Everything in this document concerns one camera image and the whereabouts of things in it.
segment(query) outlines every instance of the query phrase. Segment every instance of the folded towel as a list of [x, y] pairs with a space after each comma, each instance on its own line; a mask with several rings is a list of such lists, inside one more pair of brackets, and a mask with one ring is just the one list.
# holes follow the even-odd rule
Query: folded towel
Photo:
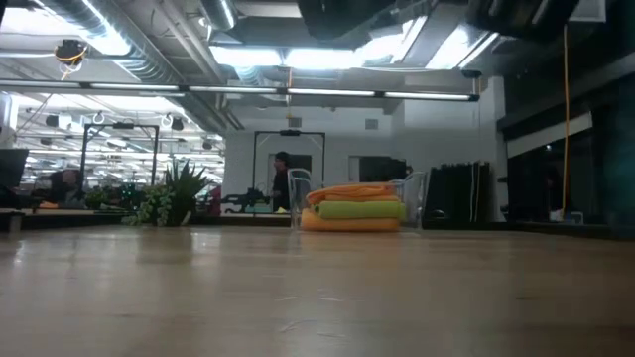
[[302, 211], [302, 228], [308, 231], [330, 232], [397, 232], [400, 229], [399, 219], [330, 219], [325, 220], [310, 209]]
[[340, 194], [327, 194], [324, 200], [344, 201], [344, 202], [399, 202], [399, 197], [395, 195], [370, 196], [370, 197], [348, 197]]
[[392, 183], [344, 184], [313, 191], [307, 195], [309, 204], [318, 204], [329, 194], [345, 197], [375, 197], [391, 195], [395, 191]]
[[323, 201], [314, 206], [321, 219], [396, 218], [404, 220], [406, 206], [402, 202], [337, 202]]

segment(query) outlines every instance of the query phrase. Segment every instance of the table surface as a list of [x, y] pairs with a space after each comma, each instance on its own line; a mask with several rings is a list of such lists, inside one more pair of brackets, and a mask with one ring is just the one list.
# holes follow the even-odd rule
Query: table surface
[[635, 245], [123, 226], [0, 240], [1, 356], [634, 356]]

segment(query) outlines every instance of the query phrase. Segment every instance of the black frame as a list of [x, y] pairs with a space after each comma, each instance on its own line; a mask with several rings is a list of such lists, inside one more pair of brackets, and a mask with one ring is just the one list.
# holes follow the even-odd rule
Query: black frame
[[157, 152], [159, 151], [159, 125], [137, 125], [132, 123], [84, 124], [83, 142], [81, 143], [81, 164], [79, 164], [79, 172], [81, 173], [82, 177], [84, 177], [84, 169], [86, 165], [86, 148], [88, 146], [88, 142], [90, 142], [90, 140], [92, 140], [92, 138], [95, 135], [97, 135], [95, 133], [90, 138], [88, 138], [88, 132], [90, 131], [91, 128], [100, 128], [101, 130], [103, 130], [104, 128], [123, 129], [123, 130], [132, 130], [134, 128], [154, 129], [155, 130], [155, 145], [154, 145], [154, 153], [152, 156], [152, 179], [150, 180], [150, 185], [155, 185], [155, 175], [157, 174]]
[[294, 132], [294, 135], [285, 135], [286, 131], [256, 131], [254, 132], [254, 155], [251, 163], [251, 188], [256, 188], [256, 151], [258, 149], [258, 136], [261, 134], [279, 134], [280, 136], [301, 136], [301, 135], [320, 135], [321, 144], [323, 148], [321, 150], [321, 181], [324, 183], [324, 173], [326, 172], [325, 158], [326, 158], [326, 133], [325, 132]]

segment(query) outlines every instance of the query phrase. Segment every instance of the orange cord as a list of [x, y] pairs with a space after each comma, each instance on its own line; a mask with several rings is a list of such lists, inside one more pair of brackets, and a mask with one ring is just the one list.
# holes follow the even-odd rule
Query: orange cord
[[563, 213], [567, 209], [567, 192], [569, 191], [569, 120], [571, 118], [571, 104], [569, 98], [569, 31], [565, 25], [565, 169], [563, 175]]

